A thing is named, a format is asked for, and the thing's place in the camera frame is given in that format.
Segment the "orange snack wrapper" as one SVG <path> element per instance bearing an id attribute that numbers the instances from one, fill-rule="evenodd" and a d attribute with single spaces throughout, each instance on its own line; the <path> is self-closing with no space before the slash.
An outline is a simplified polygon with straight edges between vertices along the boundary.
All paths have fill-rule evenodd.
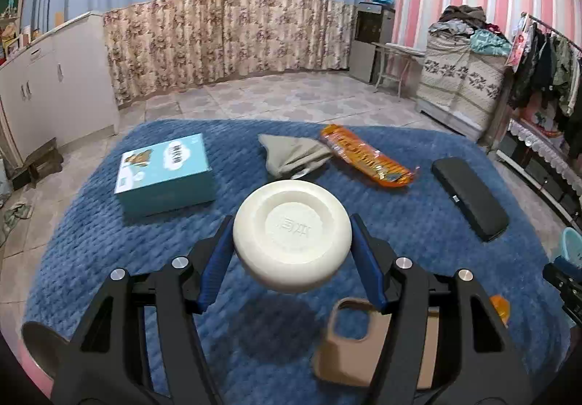
<path id="1" fill-rule="evenodd" d="M 417 168 L 410 170 L 343 126 L 327 125 L 320 130 L 320 137 L 341 160 L 382 187 L 402 188 L 416 178 Z"/>

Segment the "white cabinet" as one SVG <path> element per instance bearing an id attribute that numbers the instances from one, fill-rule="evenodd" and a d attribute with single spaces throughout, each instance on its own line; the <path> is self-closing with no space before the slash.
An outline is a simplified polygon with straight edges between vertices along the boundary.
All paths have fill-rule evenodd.
<path id="1" fill-rule="evenodd" d="M 53 28 L 1 66 L 1 132 L 13 167 L 50 140 L 68 146 L 118 126 L 102 14 Z"/>

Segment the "clothes rack with garments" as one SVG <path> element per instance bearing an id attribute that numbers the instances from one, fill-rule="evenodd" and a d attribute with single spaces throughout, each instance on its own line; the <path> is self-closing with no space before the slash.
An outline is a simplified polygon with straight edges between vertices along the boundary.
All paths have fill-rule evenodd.
<path id="1" fill-rule="evenodd" d="M 507 59 L 508 104 L 548 137 L 581 140 L 581 46 L 528 13 L 521 16 Z"/>

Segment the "orange plastic bowl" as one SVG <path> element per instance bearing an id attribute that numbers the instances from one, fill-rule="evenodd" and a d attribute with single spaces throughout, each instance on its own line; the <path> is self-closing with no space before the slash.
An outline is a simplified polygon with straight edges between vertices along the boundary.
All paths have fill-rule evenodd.
<path id="1" fill-rule="evenodd" d="M 502 295 L 492 295 L 489 299 L 503 324 L 508 326 L 511 314 L 511 306 L 508 299 L 502 297 Z"/>

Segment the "beige folded cloth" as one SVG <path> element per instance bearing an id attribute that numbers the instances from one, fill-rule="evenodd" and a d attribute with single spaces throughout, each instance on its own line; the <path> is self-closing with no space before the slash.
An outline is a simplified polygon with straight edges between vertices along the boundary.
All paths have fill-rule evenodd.
<path id="1" fill-rule="evenodd" d="M 323 167 L 332 157 L 331 150 L 318 140 L 259 134 L 266 151 L 266 170 L 275 179 L 299 179 Z"/>

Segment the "rag on floor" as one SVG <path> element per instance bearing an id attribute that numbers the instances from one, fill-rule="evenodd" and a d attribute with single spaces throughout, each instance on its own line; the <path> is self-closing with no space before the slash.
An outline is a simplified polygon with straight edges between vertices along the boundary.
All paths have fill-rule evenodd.
<path id="1" fill-rule="evenodd" d="M 32 217 L 32 211 L 31 204 L 18 202 L 1 216 L 0 246 L 5 245 L 19 221 L 29 220 Z"/>

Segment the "pile of clothes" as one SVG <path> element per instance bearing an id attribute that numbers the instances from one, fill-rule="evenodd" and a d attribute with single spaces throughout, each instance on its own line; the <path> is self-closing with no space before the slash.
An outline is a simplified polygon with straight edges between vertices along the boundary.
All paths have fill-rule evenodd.
<path id="1" fill-rule="evenodd" d="M 507 57 L 512 44 L 498 25 L 486 20 L 485 10 L 469 5 L 449 5 L 428 28 L 430 35 L 466 37 L 471 51 L 487 56 Z"/>

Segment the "small wooden stool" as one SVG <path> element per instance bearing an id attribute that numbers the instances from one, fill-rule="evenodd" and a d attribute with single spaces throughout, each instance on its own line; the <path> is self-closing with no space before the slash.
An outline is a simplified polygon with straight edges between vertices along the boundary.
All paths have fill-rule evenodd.
<path id="1" fill-rule="evenodd" d="M 39 180 L 60 172 L 63 162 L 64 158 L 58 151 L 56 139 L 52 138 L 33 151 L 26 158 L 23 166 L 14 172 L 10 178 L 13 189 L 19 190 L 28 185 L 35 188 Z"/>

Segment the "low tv bench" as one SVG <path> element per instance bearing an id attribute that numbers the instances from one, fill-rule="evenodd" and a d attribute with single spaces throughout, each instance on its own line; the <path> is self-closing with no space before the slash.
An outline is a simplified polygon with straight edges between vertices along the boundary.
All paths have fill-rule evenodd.
<path id="1" fill-rule="evenodd" d="M 549 138 L 527 121 L 511 118 L 495 155 L 577 231 L 581 231 L 581 175 Z"/>

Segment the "light blue trash basket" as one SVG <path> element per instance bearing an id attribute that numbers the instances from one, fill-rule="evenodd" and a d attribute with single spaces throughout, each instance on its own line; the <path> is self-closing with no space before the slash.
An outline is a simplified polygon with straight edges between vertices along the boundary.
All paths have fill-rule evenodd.
<path id="1" fill-rule="evenodd" d="M 553 259 L 562 257 L 577 268 L 582 267 L 582 237 L 572 227 L 567 227 L 560 234 L 557 248 L 553 251 Z"/>

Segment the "patterned covered cabinet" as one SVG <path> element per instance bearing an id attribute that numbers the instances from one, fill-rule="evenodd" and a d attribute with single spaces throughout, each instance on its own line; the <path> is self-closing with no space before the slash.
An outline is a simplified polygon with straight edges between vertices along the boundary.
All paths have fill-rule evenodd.
<path id="1" fill-rule="evenodd" d="M 478 141 L 495 113 L 505 61 L 504 56 L 474 52 L 466 36 L 429 35 L 415 109 Z"/>

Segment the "small folding table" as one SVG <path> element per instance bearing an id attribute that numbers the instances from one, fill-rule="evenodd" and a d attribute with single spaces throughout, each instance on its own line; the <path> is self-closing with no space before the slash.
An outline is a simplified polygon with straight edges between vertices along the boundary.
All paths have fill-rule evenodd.
<path id="1" fill-rule="evenodd" d="M 374 42 L 373 45 L 380 58 L 374 90 L 378 92 L 385 82 L 395 83 L 398 89 L 396 94 L 400 99 L 409 67 L 412 63 L 421 61 L 426 53 L 424 50 L 396 43 Z"/>

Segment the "blue textured rug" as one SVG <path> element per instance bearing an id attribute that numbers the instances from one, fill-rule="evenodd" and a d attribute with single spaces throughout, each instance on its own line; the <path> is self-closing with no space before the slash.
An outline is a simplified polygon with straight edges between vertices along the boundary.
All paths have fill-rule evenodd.
<path id="1" fill-rule="evenodd" d="M 278 180 L 260 138 L 312 123 L 136 127 L 69 206 L 25 327 L 55 404 L 531 404 L 570 343 L 546 252 L 479 146 L 364 127 L 404 170 L 334 156 Z"/>

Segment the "black rectangular case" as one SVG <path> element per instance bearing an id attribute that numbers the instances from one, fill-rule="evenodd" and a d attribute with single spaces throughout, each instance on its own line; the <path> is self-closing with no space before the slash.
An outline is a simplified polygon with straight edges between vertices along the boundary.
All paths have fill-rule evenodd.
<path id="1" fill-rule="evenodd" d="M 504 233 L 509 226 L 506 211 L 463 159 L 435 160 L 431 171 L 483 241 Z"/>

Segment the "grey water dispenser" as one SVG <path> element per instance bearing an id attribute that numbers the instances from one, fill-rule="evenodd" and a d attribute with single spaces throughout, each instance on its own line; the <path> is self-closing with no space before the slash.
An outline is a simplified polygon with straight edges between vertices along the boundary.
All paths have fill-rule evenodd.
<path id="1" fill-rule="evenodd" d="M 354 31 L 348 58 L 349 75 L 366 84 L 377 80 L 377 44 L 392 41 L 395 9 L 391 5 L 360 2 L 356 6 Z"/>

